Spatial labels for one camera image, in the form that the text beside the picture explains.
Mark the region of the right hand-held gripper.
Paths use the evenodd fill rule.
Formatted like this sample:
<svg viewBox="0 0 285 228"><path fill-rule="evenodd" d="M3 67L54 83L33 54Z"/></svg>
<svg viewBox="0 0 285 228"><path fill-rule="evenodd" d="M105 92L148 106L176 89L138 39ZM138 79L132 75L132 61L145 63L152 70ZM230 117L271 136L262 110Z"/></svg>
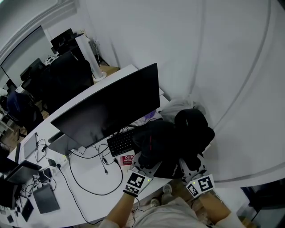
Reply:
<svg viewBox="0 0 285 228"><path fill-rule="evenodd" d="M182 182L194 198L215 187L213 176L206 168L203 154L198 154L191 162L179 159L179 164L183 173Z"/></svg>

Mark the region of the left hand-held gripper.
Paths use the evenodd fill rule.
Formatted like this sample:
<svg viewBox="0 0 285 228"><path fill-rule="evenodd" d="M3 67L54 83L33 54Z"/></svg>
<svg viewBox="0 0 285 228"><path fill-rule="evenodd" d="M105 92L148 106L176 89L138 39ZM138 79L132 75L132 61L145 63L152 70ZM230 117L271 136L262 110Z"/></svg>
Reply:
<svg viewBox="0 0 285 228"><path fill-rule="evenodd" d="M150 195L162 187L162 179L155 177L161 162L154 165L153 168L143 168L138 162L141 153L134 151L126 152L122 155L122 172L124 175L124 189L135 195Z"/></svg>

